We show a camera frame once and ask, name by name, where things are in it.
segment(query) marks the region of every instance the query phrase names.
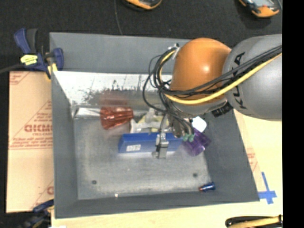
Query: blue clamp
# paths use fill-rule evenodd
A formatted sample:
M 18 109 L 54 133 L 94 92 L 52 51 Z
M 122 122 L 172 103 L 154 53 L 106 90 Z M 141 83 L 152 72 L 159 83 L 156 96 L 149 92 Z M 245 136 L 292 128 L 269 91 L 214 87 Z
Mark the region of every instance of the blue clamp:
M 41 53 L 37 53 L 35 49 L 36 32 L 36 29 L 30 29 L 27 31 L 25 28 L 21 28 L 15 32 L 14 39 L 17 46 L 22 50 L 24 54 L 24 56 L 21 58 L 21 62 L 23 63 L 24 67 L 30 71 L 44 71 L 50 78 L 50 66 L 53 66 L 54 64 L 51 63 L 49 65 L 47 58 L 51 57 L 56 65 L 55 70 L 60 71 L 64 66 L 63 50 L 61 48 L 55 48 L 53 52 L 48 53 L 44 56 Z

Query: purple object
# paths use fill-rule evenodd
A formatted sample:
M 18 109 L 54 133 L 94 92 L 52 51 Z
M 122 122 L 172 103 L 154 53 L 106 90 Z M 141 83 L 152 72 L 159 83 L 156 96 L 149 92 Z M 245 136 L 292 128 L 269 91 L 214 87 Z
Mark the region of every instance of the purple object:
M 202 153 L 209 146 L 210 143 L 211 140 L 206 135 L 194 128 L 193 141 L 183 141 L 182 145 L 189 155 L 197 156 Z

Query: white label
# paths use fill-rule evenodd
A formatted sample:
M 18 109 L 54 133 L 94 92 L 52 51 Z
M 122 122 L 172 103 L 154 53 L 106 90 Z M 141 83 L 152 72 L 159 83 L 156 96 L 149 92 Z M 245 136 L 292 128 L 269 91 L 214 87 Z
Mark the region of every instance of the white label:
M 193 119 L 192 126 L 200 132 L 203 132 L 207 127 L 207 123 L 199 116 L 197 116 Z
M 141 145 L 140 144 L 135 144 L 135 145 L 128 145 L 126 151 L 131 152 L 131 151 L 139 151 L 141 150 Z

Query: cardboard sheet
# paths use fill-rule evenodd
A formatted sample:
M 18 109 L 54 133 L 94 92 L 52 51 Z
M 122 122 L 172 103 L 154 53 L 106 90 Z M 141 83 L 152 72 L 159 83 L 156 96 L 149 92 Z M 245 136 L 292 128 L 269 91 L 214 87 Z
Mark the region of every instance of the cardboard sheet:
M 9 76 L 6 212 L 30 211 L 54 197 L 52 103 L 44 72 Z

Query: clamp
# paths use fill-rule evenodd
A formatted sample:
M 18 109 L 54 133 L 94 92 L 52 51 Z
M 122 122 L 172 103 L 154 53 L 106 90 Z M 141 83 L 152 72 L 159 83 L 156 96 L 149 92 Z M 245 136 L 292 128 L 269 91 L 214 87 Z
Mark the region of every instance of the clamp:
M 44 71 L 48 78 L 51 72 L 62 70 L 64 65 L 63 50 L 55 48 L 51 53 L 42 55 L 35 49 L 35 38 L 37 29 L 19 29 L 14 34 L 17 46 L 22 50 L 24 56 L 20 59 L 26 69 L 30 71 Z
M 50 212 L 49 209 L 54 206 L 54 200 L 46 201 L 33 209 L 34 216 L 28 218 L 22 225 L 18 225 L 17 228 L 38 228 L 43 223 L 50 224 Z

